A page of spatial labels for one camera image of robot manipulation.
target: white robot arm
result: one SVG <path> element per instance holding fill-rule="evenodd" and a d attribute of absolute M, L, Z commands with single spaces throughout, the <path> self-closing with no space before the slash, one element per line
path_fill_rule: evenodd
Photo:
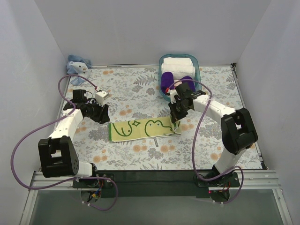
<path fill-rule="evenodd" d="M 203 91 L 193 92 L 187 83 L 170 90 L 172 122 L 184 118 L 189 109 L 204 112 L 209 96 Z M 220 174 L 235 166 L 242 154 L 257 141 L 257 133 L 247 109 L 234 109 L 211 100 L 206 115 L 221 125 L 224 150 L 213 170 Z"/>
<path fill-rule="evenodd" d="M 42 172 L 46 178 L 90 177 L 95 173 L 96 167 L 93 164 L 78 160 L 72 140 L 84 117 L 89 117 L 100 124 L 109 122 L 108 105 L 105 104 L 109 95 L 100 90 L 95 94 L 95 98 L 87 99 L 85 93 L 85 90 L 73 90 L 71 101 L 76 109 L 69 115 L 73 110 L 73 105 L 67 103 L 63 113 L 68 116 L 58 123 L 47 139 L 41 139 L 38 143 Z"/>

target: plastic tray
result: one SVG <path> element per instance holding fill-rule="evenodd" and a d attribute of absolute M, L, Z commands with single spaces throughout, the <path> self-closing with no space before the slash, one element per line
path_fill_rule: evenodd
<path fill-rule="evenodd" d="M 158 70 L 159 92 L 164 97 L 165 100 L 170 102 L 171 101 L 170 97 L 167 96 L 165 93 L 163 93 L 163 91 L 160 88 L 161 75 L 162 75 L 162 73 L 161 73 L 161 64 L 164 63 L 164 58 L 168 58 L 168 57 L 172 57 L 172 58 L 190 58 L 192 63 L 193 63 L 193 66 L 195 67 L 195 70 L 196 70 L 195 80 L 201 82 L 201 79 L 200 79 L 200 71 L 199 71 L 198 60 L 194 56 L 188 55 L 188 54 L 167 54 L 167 55 L 164 55 L 163 57 L 161 57 L 159 59 L 159 70 Z M 202 89 L 201 85 L 198 84 L 198 83 L 195 83 L 195 88 L 196 88 L 196 90 L 201 90 Z"/>

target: floral tablecloth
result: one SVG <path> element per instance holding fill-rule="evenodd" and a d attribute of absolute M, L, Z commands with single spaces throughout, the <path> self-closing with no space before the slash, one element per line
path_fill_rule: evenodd
<path fill-rule="evenodd" d="M 229 107 L 242 103 L 230 67 L 201 67 L 201 81 L 211 88 L 214 99 Z M 158 91 L 158 68 L 92 69 L 90 80 L 110 94 L 107 100 L 111 122 L 156 118 L 169 115 L 168 102 Z M 66 97 L 73 89 L 94 89 L 85 82 L 68 85 Z M 191 147 L 201 113 L 190 111 L 182 119 L 182 134 L 128 142 L 109 142 L 108 124 L 85 118 L 73 139 L 81 161 L 93 162 L 98 170 L 184 170 L 192 169 Z M 221 156 L 223 144 L 220 126 L 204 117 L 196 143 L 195 158 L 199 169 L 210 169 Z M 261 163 L 255 145 L 238 162 L 244 169 L 259 169 Z"/>

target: white enclosure wall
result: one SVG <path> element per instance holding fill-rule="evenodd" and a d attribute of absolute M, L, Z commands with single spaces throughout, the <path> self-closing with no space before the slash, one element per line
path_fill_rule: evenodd
<path fill-rule="evenodd" d="M 0 224 L 16 225 L 28 190 L 15 181 L 10 155 L 22 136 L 55 119 L 66 62 L 33 0 L 1 0 L 0 21 Z M 26 184 L 40 165 L 38 141 L 51 129 L 29 137 L 17 152 L 15 167 Z"/>
<path fill-rule="evenodd" d="M 270 0 L 35 0 L 62 53 L 94 65 L 158 64 L 189 53 L 237 62 Z"/>
<path fill-rule="evenodd" d="M 300 221 L 300 1 L 272 0 L 237 64 L 240 88 L 294 224 Z"/>

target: purple cloth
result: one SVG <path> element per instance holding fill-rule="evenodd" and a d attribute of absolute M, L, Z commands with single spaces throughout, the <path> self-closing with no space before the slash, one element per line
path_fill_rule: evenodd
<path fill-rule="evenodd" d="M 191 78 L 190 76 L 185 76 L 185 77 L 181 78 L 180 80 L 183 80 L 183 79 L 189 79 L 189 80 L 192 80 L 192 78 Z M 194 81 L 184 81 L 184 82 L 187 82 L 187 83 L 188 83 L 189 88 L 190 88 L 193 92 L 196 91 Z"/>
<path fill-rule="evenodd" d="M 174 83 L 174 77 L 171 72 L 164 72 L 161 75 L 161 82 L 160 82 L 160 88 L 165 94 L 165 90 L 172 84 Z"/>
<path fill-rule="evenodd" d="M 189 80 L 192 80 L 192 78 L 190 76 L 185 76 L 183 78 L 181 78 L 180 80 L 183 80 L 183 79 L 189 79 Z M 193 81 L 183 81 L 184 82 L 187 82 L 188 85 L 189 85 L 189 88 L 192 90 L 192 91 L 196 91 L 196 88 L 195 88 L 195 84 Z M 163 93 L 165 93 L 165 90 L 172 84 L 174 83 L 174 77 L 173 77 L 173 74 L 171 72 L 164 72 L 161 76 L 161 82 L 160 82 L 160 88 L 162 90 Z"/>

